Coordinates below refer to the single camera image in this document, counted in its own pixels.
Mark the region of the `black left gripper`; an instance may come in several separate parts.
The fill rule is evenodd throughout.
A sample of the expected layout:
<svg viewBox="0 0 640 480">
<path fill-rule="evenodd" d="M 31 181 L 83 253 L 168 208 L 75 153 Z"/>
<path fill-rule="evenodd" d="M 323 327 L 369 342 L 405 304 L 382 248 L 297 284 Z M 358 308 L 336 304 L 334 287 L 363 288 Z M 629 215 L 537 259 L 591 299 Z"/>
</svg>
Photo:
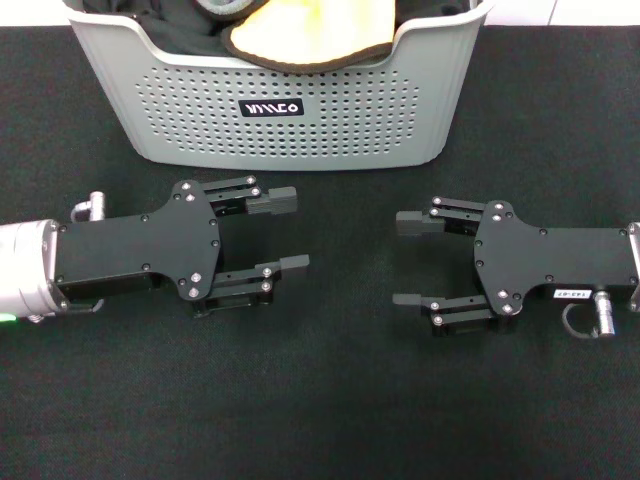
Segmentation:
<svg viewBox="0 0 640 480">
<path fill-rule="evenodd" d="M 215 214 L 293 213 L 295 187 L 263 189 L 254 175 L 187 183 L 187 189 L 176 183 L 153 212 L 65 224 L 57 240 L 57 286 L 70 299 L 105 298 L 134 281 L 167 280 L 181 299 L 193 302 L 192 316 L 199 319 L 270 304 L 278 282 L 306 275 L 307 254 L 215 275 L 221 244 L 211 223 Z"/>
</svg>

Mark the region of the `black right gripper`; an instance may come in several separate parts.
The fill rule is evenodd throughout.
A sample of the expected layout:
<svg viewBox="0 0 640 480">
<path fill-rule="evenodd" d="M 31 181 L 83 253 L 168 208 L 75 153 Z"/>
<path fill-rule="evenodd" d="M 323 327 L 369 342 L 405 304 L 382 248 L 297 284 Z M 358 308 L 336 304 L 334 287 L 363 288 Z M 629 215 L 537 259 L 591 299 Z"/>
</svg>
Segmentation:
<svg viewBox="0 0 640 480">
<path fill-rule="evenodd" d="M 486 204 L 436 196 L 426 212 L 399 211 L 396 230 L 402 236 L 476 235 L 474 260 L 486 297 L 392 295 L 396 307 L 424 318 L 435 337 L 505 333 L 504 317 L 518 314 L 532 291 L 567 301 L 605 291 L 614 302 L 639 302 L 639 251 L 623 227 L 539 227 L 519 219 L 504 200 Z"/>
</svg>

